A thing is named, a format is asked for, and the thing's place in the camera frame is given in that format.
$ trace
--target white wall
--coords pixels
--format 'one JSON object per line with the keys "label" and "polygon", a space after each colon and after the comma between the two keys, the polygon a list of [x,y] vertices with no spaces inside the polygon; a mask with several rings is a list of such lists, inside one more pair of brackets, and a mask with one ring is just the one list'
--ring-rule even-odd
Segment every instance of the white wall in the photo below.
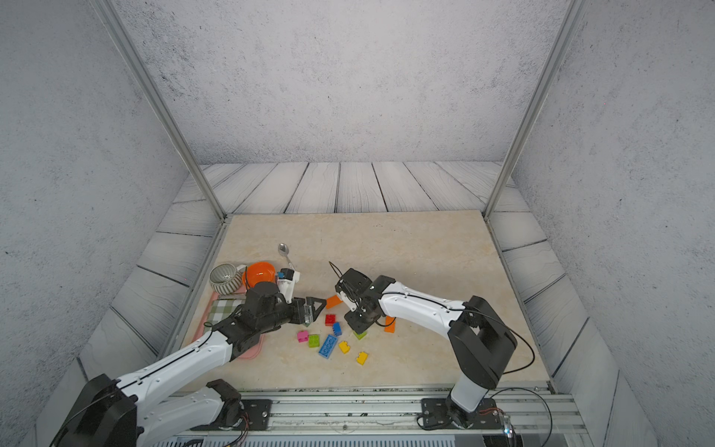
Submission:
{"label": "white wall", "polygon": [[568,0],[115,0],[201,163],[501,160]]}
{"label": "white wall", "polygon": [[89,1],[5,1],[0,61],[0,445],[13,446],[187,171]]}
{"label": "white wall", "polygon": [[714,24],[593,0],[514,174],[665,446],[715,437]]}

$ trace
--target checkered cloth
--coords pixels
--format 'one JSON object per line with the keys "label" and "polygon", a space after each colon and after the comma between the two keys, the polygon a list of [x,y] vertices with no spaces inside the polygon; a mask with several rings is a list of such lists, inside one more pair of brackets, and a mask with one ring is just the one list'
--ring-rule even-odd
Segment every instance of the checkered cloth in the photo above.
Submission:
{"label": "checkered cloth", "polygon": [[[209,311],[209,315],[206,317],[206,321],[213,325],[218,323],[227,316],[231,315],[231,312],[233,312],[239,304],[243,303],[243,301],[243,297],[240,299],[221,297],[218,300],[215,300],[211,303],[211,310]],[[204,326],[204,334],[210,330],[211,328]]]}

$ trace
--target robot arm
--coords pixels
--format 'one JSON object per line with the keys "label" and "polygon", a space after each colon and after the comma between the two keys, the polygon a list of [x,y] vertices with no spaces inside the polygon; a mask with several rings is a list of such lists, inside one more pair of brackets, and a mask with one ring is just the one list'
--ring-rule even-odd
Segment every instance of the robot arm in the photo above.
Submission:
{"label": "robot arm", "polygon": [[[496,387],[516,349],[516,339],[491,306],[479,297],[466,303],[446,300],[386,276],[371,281],[354,269],[340,277],[335,290],[348,303],[345,320],[357,333],[390,316],[429,328],[450,341],[462,373],[447,398],[448,415],[455,424],[469,426],[479,402]],[[163,401],[191,380],[245,353],[262,333],[285,323],[309,325],[325,304],[317,298],[288,302],[278,285],[256,284],[241,308],[187,347],[116,380],[101,375],[89,381],[53,444],[144,447],[195,426],[238,426],[243,415],[241,395],[223,380]]]}
{"label": "robot arm", "polygon": [[199,425],[240,422],[241,395],[223,380],[196,393],[164,401],[191,380],[239,357],[263,333],[285,323],[310,324],[326,300],[293,298],[274,283],[258,283],[245,303],[209,333],[146,368],[110,380],[90,380],[53,440],[58,447],[142,447]]}
{"label": "robot arm", "polygon": [[357,333],[388,316],[447,338],[462,372],[447,399],[448,414],[458,426],[471,425],[477,406],[487,390],[496,388],[517,344],[486,300],[473,296],[468,302],[450,301],[410,289],[391,277],[371,281],[352,268],[340,277],[335,290],[351,304],[345,321]]}

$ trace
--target silver spoon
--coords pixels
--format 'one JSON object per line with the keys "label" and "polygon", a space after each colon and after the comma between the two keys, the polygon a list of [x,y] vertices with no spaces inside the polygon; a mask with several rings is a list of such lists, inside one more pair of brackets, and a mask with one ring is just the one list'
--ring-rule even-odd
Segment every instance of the silver spoon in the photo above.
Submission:
{"label": "silver spoon", "polygon": [[293,263],[290,262],[290,258],[288,257],[288,246],[283,243],[278,244],[278,252],[281,256],[285,256],[285,260],[288,261],[288,267],[290,267],[291,270],[295,270],[295,267],[293,267]]}

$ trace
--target ceramic cup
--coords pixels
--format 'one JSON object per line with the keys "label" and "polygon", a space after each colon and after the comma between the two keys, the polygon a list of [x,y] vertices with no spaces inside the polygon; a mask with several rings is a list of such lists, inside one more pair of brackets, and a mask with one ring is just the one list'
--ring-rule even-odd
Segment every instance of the ceramic cup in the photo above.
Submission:
{"label": "ceramic cup", "polygon": [[209,281],[219,295],[230,295],[242,285],[239,269],[233,264],[221,264],[211,270]]}

